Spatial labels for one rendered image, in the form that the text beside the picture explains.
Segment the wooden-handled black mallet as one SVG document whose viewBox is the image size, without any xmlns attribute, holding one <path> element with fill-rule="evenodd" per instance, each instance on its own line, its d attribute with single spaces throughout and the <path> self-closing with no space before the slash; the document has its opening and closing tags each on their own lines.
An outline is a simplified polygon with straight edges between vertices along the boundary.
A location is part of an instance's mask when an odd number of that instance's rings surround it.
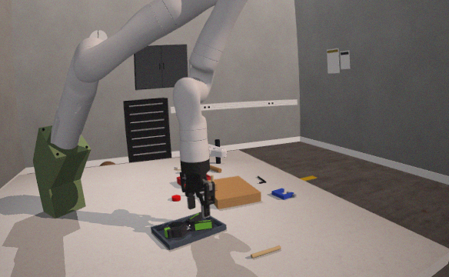
<svg viewBox="0 0 449 277">
<path fill-rule="evenodd" d="M 216 172 L 221 172 L 221 169 L 218 167 L 215 167 L 213 165 L 210 165 L 210 170 L 216 171 Z"/>
</svg>

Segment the tan wooden rod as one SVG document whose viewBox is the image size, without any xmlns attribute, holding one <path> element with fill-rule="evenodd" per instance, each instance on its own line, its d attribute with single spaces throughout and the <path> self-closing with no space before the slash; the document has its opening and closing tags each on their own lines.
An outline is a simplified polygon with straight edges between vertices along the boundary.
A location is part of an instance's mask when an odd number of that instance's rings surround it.
<svg viewBox="0 0 449 277">
<path fill-rule="evenodd" d="M 275 247 L 273 247 L 273 248 L 266 249 L 266 250 L 261 251 L 261 252 L 256 252 L 256 253 L 254 253 L 254 254 L 251 254 L 251 258 L 253 259 L 253 258 L 255 258 L 255 257 L 261 256 L 261 255 L 265 255 L 265 254 L 268 254 L 268 253 L 270 253 L 270 252 L 277 251 L 277 250 L 279 250 L 279 249 L 281 249 L 280 246 L 275 246 Z"/>
</svg>

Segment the black spring clamp with green grips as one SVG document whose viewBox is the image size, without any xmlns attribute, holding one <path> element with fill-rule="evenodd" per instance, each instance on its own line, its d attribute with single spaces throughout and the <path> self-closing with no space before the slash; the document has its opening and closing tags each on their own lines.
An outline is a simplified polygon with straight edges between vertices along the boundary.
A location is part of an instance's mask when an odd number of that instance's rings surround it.
<svg viewBox="0 0 449 277">
<path fill-rule="evenodd" d="M 175 228 L 178 227 L 178 228 Z M 199 231 L 205 229 L 214 228 L 214 219 L 203 220 L 201 217 L 201 212 L 193 215 L 191 218 L 187 219 L 185 222 L 172 222 L 168 226 L 164 227 L 166 238 L 181 238 L 186 233 L 190 231 Z"/>
</svg>

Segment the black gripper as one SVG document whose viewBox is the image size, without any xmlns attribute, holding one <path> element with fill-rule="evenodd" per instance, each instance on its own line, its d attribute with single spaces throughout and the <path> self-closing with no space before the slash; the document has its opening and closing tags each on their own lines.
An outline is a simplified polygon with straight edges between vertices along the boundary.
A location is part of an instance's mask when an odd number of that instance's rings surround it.
<svg viewBox="0 0 449 277">
<path fill-rule="evenodd" d="M 181 161 L 181 190 L 187 196 L 188 208 L 196 207 L 194 196 L 196 194 L 201 203 L 201 217 L 204 219 L 210 216 L 210 205 L 215 203 L 215 183 L 209 182 L 206 176 L 209 170 L 210 159 L 203 162 Z M 204 193 L 200 193 L 203 191 Z M 205 196 L 205 200 L 203 196 Z"/>
</svg>

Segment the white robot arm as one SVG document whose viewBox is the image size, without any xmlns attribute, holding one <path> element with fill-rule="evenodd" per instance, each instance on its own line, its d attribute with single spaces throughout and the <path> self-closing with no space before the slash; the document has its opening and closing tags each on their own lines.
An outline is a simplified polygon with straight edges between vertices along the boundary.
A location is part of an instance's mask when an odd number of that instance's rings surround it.
<svg viewBox="0 0 449 277">
<path fill-rule="evenodd" d="M 51 143 L 61 149 L 75 148 L 99 80 L 136 52 L 214 6 L 191 53 L 189 76 L 179 79 L 174 86 L 173 102 L 179 122 L 180 160 L 203 162 L 209 160 L 209 156 L 227 157 L 226 149 L 208 144 L 201 103 L 208 97 L 215 69 L 247 1 L 154 0 L 137 11 L 110 38 L 103 41 L 91 37 L 81 41 L 73 55 L 55 113 Z"/>
</svg>

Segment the light wooden board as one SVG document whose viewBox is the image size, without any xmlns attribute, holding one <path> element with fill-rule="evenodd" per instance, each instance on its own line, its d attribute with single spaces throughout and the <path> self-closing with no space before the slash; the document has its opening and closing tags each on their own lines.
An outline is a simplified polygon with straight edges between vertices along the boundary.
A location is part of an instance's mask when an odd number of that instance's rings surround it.
<svg viewBox="0 0 449 277">
<path fill-rule="evenodd" d="M 261 192 L 239 176 L 214 179 L 218 190 L 215 190 L 217 209 L 245 205 L 261 201 Z"/>
</svg>

